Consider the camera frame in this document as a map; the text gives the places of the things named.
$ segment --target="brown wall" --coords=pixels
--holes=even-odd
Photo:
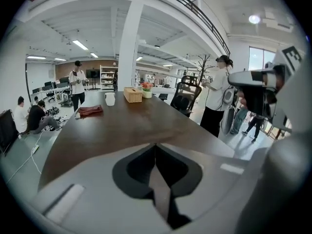
[[[113,67],[114,62],[118,67],[118,61],[116,60],[86,60],[81,62],[82,62],[81,70],[83,70],[85,74],[87,69],[92,68],[99,69],[100,65],[105,67]],[[56,80],[60,79],[61,77],[68,76],[69,73],[74,69],[74,67],[75,65],[73,62],[55,65]],[[99,78],[97,78],[95,82],[99,84],[100,83]]]

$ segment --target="white wall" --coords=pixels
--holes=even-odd
[[[247,42],[229,39],[230,59],[233,61],[233,72],[248,70],[249,44]]]
[[[14,111],[19,96],[24,97],[25,107],[30,106],[26,88],[25,57],[26,42],[10,38],[0,49],[0,112]]]
[[[48,63],[28,63],[27,78],[29,93],[33,89],[43,87],[45,82],[55,81],[55,65]]]

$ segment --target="window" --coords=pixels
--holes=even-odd
[[[275,56],[274,52],[258,49],[249,48],[249,67],[248,70],[264,69],[264,65],[268,61],[273,61]]]

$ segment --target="cable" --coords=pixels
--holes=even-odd
[[[41,135],[43,134],[43,132],[44,132],[44,131],[41,132],[41,134],[40,134],[40,136],[39,136],[39,139],[36,141],[35,147],[36,147],[38,141],[40,140]],[[37,164],[35,163],[34,158],[33,158],[33,150],[34,150],[35,147],[33,147],[33,149],[31,150],[31,153],[30,153],[29,158],[26,159],[26,161],[13,173],[13,175],[9,178],[9,180],[8,180],[5,184],[8,184],[8,183],[10,182],[10,180],[11,180],[11,179],[15,176],[15,174],[26,164],[26,162],[27,162],[30,158],[33,159],[33,162],[34,162],[35,166],[37,167],[38,172],[41,174],[41,172],[39,171],[39,168],[38,168],[38,166],[37,166]]]

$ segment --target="ceiling light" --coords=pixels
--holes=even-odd
[[[28,59],[45,59],[45,57],[28,56]]]
[[[251,22],[252,24],[258,24],[260,23],[260,17],[257,15],[251,15],[249,17],[249,22]]]
[[[82,48],[83,50],[88,50],[88,48],[86,46],[84,46],[80,41],[75,40],[73,41],[74,44],[78,45],[80,48]]]
[[[94,54],[94,53],[90,53],[90,55],[92,55],[95,58],[98,58],[98,56],[96,54]]]

